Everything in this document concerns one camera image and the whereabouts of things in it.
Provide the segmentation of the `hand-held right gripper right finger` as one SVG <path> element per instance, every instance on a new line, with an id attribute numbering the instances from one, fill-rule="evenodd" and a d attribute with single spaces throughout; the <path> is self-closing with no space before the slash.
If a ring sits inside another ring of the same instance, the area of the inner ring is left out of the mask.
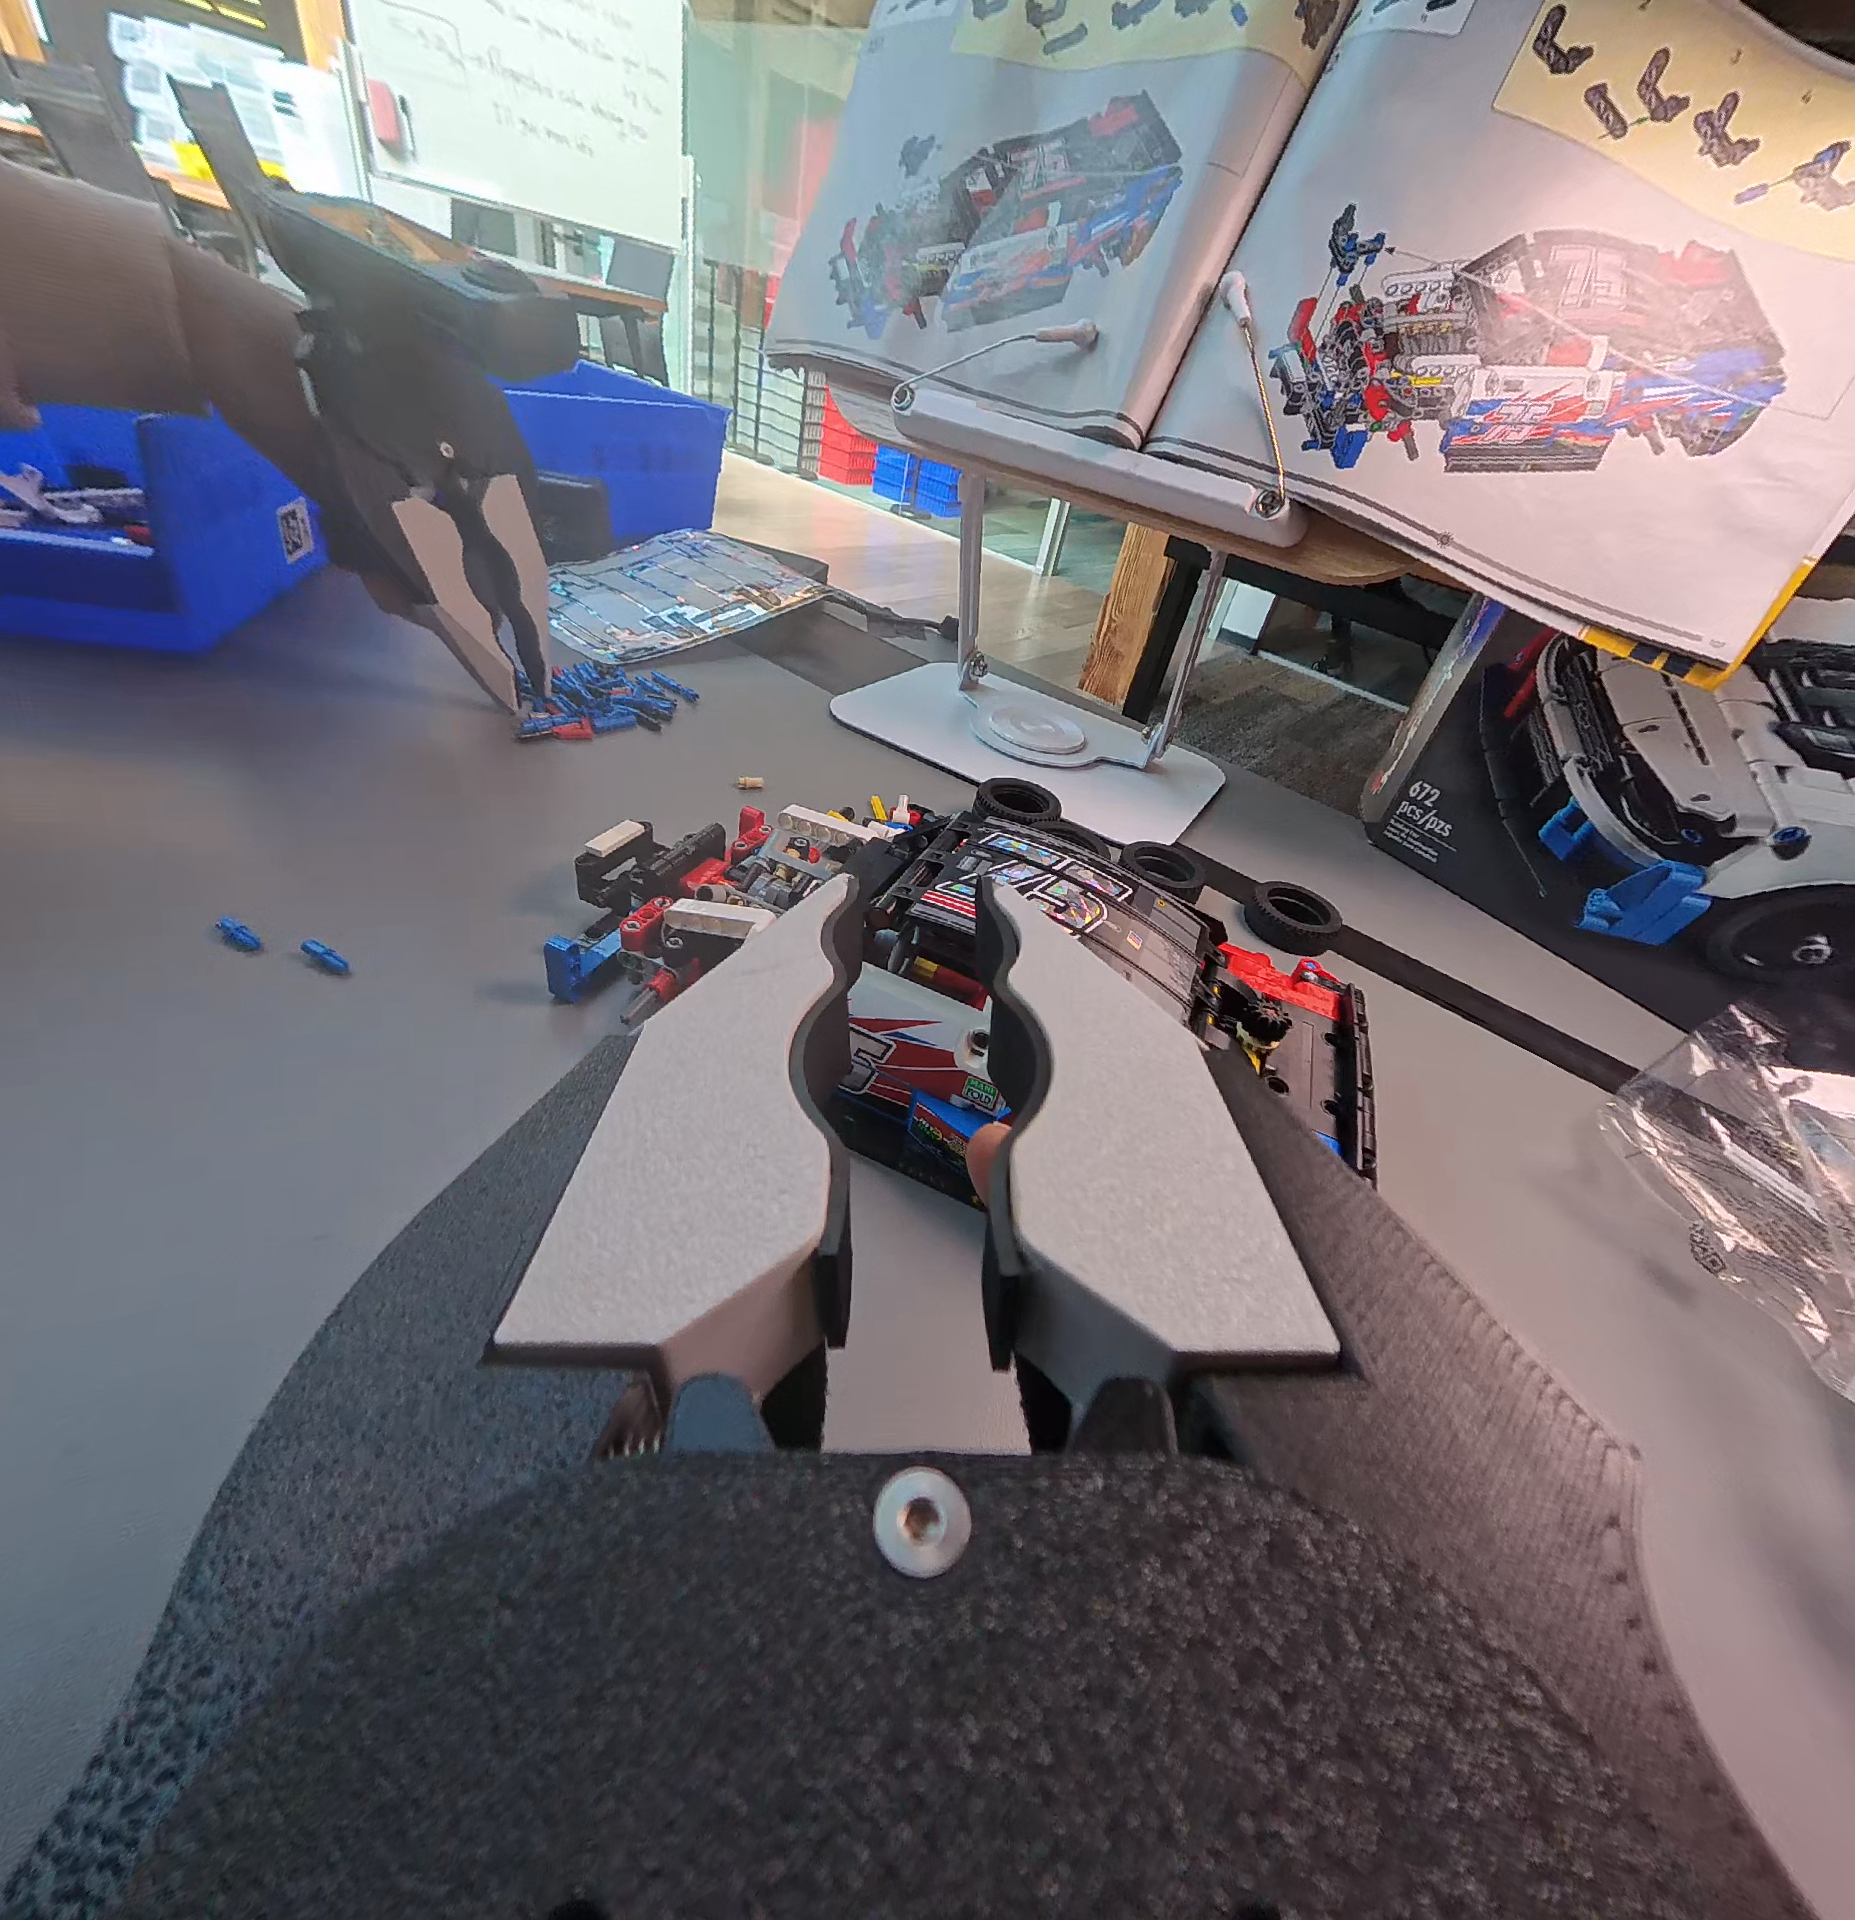
<path id="1" fill-rule="evenodd" d="M 1241 1053 L 993 876 L 977 955 L 1009 1106 L 985 1175 L 987 1355 L 1032 1449 L 1076 1442 L 1106 1388 L 1172 1449 L 1206 1380 L 1342 1375 L 1342 1332 L 1241 1129 Z"/>

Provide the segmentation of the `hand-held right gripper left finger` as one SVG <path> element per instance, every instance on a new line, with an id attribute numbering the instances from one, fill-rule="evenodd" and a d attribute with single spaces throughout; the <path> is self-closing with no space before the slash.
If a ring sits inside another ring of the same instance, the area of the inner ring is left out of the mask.
<path id="1" fill-rule="evenodd" d="M 774 1442 L 819 1447 L 843 1348 L 849 1068 L 863 890 L 837 875 L 651 1015 L 488 1338 L 487 1361 L 627 1371 L 671 1420 L 728 1376 Z"/>

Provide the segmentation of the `pile of blue brick pins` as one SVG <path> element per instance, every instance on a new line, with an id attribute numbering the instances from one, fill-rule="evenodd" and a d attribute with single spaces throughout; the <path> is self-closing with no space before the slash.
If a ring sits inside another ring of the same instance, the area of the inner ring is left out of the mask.
<path id="1" fill-rule="evenodd" d="M 617 664 L 579 660 L 549 671 L 548 686 L 534 691 L 516 671 L 520 712 L 514 741 L 587 741 L 629 728 L 663 732 L 681 707 L 700 704 L 700 691 L 663 669 L 627 671 Z"/>

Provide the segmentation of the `toy brick race car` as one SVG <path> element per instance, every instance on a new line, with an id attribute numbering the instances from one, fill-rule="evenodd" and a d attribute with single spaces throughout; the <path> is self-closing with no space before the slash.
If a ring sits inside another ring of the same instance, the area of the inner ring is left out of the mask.
<path id="1" fill-rule="evenodd" d="M 1293 968 L 1229 942 L 1200 903 L 1159 894 L 1115 860 L 1052 843 L 1035 827 L 973 804 L 923 829 L 874 837 L 849 811 L 786 804 L 741 811 L 738 827 L 671 842 L 626 819 L 576 854 L 595 918 L 543 948 L 549 997 L 579 1004 L 622 976 L 637 1025 L 728 958 L 741 942 L 840 872 L 867 894 L 863 966 L 849 995 L 850 1053 L 830 1099 L 843 1144 L 928 1186 L 977 1201 L 972 1133 L 1007 1121 L 990 1065 L 990 997 L 977 958 L 977 885 L 993 876 L 1038 899 L 1127 983 L 1184 1019 L 1200 1041 L 1237 1050 L 1258 1080 L 1342 1164 L 1377 1182 L 1371 1041 L 1364 1001 L 1316 958 Z"/>

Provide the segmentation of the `white book stand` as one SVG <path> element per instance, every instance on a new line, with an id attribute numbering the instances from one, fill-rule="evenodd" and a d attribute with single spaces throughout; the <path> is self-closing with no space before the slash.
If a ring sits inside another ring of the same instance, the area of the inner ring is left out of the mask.
<path id="1" fill-rule="evenodd" d="M 1060 814 L 1114 842 L 1169 843 L 1215 799 L 1226 776 L 1172 744 L 1185 684 L 1218 611 L 1229 564 L 1271 564 L 1305 584 L 1301 561 L 1333 586 L 1393 578 L 1413 564 L 1357 526 L 1307 513 L 1293 493 L 1273 405 L 1262 399 L 1273 482 L 1238 482 L 1155 453 L 1063 432 L 943 387 L 917 371 L 891 396 L 896 440 L 960 468 L 959 651 L 885 683 L 840 694 L 835 721 L 966 780 L 1038 780 Z M 1197 611 L 1172 654 L 1167 712 L 1127 722 L 1012 680 L 981 646 L 985 482 L 1007 477 L 1209 551 Z"/>

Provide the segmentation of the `building instruction booklet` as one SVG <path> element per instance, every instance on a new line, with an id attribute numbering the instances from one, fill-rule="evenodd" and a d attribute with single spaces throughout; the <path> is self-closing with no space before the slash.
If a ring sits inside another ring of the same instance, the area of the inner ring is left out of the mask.
<path id="1" fill-rule="evenodd" d="M 767 348 L 1725 673 L 1855 514 L 1855 5 L 879 5 Z"/>

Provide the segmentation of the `person's left forearm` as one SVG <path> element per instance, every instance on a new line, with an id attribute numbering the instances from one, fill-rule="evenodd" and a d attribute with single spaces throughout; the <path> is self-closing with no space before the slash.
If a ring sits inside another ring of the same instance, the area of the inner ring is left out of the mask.
<path id="1" fill-rule="evenodd" d="M 0 156 L 0 430 L 36 407 L 215 410 L 315 501 L 329 445 L 296 364 L 296 305 L 154 208 Z"/>

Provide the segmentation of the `grey desk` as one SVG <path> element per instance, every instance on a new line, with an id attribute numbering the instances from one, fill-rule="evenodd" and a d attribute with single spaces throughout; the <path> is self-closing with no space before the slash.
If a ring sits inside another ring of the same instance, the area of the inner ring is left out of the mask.
<path id="1" fill-rule="evenodd" d="M 579 843 L 731 818 L 736 776 L 775 801 L 959 794 L 828 714 L 894 660 L 818 630 L 691 654 L 700 704 L 595 747 L 514 743 L 341 575 L 197 659 L 0 638 L 0 1886 L 289 1363 L 607 1033 L 540 969 Z M 1855 1407 L 1691 1259 L 1605 1092 L 1390 969 L 1623 1065 L 1676 1031 L 1248 772 L 1189 837 L 1348 915 L 1383 1198 L 1639 1452 L 1675 1669 L 1805 1896 L 1855 1916 Z"/>

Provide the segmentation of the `holographic sticker sheet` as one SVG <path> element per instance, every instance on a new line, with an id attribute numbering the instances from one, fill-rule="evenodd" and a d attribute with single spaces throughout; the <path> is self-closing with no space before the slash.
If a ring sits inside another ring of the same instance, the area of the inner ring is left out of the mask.
<path id="1" fill-rule="evenodd" d="M 827 582 L 715 533 L 667 533 L 552 568 L 549 635 L 601 664 L 667 660 L 827 596 Z"/>

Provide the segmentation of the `blue storage bin with tag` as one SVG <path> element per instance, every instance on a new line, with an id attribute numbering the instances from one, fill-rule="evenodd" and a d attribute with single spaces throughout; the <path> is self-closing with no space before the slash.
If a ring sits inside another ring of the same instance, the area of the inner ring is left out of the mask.
<path id="1" fill-rule="evenodd" d="M 326 564 L 305 493 L 218 417 L 43 407 L 0 468 L 108 468 L 148 498 L 154 547 L 0 535 L 0 637 L 202 654 Z"/>

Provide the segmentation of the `whiteboard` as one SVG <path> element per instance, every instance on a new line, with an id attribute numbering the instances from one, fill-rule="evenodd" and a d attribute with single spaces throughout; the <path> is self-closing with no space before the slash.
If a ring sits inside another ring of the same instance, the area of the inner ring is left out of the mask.
<path id="1" fill-rule="evenodd" d="M 409 104 L 384 178 L 678 249 L 681 2 L 349 2 L 360 91 Z"/>

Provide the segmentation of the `stack of red blue bins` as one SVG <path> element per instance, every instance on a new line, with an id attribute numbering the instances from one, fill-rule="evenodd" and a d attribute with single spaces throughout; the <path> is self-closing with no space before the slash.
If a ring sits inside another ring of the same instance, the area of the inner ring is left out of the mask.
<path id="1" fill-rule="evenodd" d="M 830 389 L 819 397 L 818 477 L 861 489 L 904 514 L 960 514 L 960 468 L 874 442 L 845 420 Z"/>

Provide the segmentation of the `toy car set box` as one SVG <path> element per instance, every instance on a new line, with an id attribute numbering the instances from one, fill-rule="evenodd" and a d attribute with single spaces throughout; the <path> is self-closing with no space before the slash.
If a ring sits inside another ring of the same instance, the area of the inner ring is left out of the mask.
<path id="1" fill-rule="evenodd" d="M 1855 601 L 1794 601 L 1703 689 L 1475 595 L 1360 816 L 1676 1028 L 1855 1019 Z"/>

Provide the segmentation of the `pile of clear plastic bags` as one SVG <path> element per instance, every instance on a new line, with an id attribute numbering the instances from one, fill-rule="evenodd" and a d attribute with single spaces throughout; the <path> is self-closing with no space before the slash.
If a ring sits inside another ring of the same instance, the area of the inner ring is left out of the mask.
<path id="1" fill-rule="evenodd" d="M 1736 1001 L 1636 1069 L 1601 1132 L 1691 1259 L 1855 1405 L 1855 1011 Z"/>

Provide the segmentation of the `wooden post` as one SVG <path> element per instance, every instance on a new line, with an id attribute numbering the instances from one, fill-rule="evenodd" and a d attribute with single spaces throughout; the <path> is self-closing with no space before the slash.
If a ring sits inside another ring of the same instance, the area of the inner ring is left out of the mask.
<path id="1" fill-rule="evenodd" d="M 1197 543 L 1144 524 L 1127 526 L 1081 673 L 1085 695 L 1136 721 L 1151 716 L 1206 564 L 1209 551 Z"/>

